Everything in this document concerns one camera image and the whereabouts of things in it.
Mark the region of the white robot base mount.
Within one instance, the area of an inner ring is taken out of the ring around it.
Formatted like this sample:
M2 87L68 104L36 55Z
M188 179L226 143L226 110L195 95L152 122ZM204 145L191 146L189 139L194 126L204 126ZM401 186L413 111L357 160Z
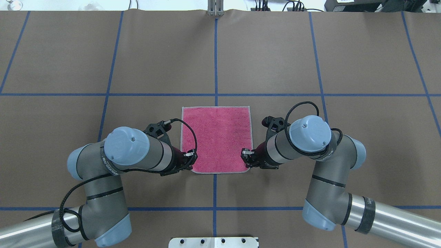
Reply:
M176 237L169 248L259 248L258 237Z

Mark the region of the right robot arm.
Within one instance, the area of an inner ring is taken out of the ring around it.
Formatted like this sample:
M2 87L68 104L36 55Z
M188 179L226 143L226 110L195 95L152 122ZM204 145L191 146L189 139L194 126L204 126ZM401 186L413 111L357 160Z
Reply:
M302 210L305 222L326 231L348 226L411 248L440 247L440 222L347 192L350 171L366 159L360 141L331 129L316 115L293 124L268 116L262 124L267 128L266 141L241 151L248 168L278 169L303 156L315 161Z

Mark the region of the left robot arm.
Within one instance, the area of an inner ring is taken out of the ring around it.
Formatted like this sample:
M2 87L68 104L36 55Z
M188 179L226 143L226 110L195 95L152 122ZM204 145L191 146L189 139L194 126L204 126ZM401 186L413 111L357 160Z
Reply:
M2 228L1 247L73 248L87 240L109 247L127 239L131 219L122 175L190 171L197 159L197 148L183 152L170 144L168 129L162 123L145 131L118 127L103 141L72 151L67 168L79 184L58 209Z

